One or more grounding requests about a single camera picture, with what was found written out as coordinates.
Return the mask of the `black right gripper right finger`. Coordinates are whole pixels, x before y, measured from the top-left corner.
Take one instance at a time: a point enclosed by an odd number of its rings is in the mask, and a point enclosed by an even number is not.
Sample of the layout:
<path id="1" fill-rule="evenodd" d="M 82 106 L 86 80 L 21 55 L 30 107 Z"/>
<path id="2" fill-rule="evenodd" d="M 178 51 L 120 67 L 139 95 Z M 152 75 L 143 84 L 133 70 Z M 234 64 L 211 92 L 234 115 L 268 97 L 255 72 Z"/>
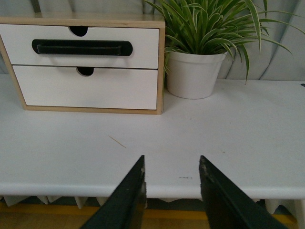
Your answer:
<path id="1" fill-rule="evenodd" d="M 199 174 L 204 208 L 212 229 L 284 229 L 267 210 L 256 204 L 205 156 Z"/>

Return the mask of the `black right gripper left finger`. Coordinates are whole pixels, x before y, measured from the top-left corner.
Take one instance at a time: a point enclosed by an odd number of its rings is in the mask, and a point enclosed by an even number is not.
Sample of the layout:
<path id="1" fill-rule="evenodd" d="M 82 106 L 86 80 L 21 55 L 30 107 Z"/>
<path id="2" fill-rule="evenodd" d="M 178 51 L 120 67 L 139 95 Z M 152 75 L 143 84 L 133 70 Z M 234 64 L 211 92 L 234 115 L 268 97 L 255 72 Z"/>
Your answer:
<path id="1" fill-rule="evenodd" d="M 140 229 L 147 203 L 145 157 L 140 156 L 106 202 L 82 229 Z"/>

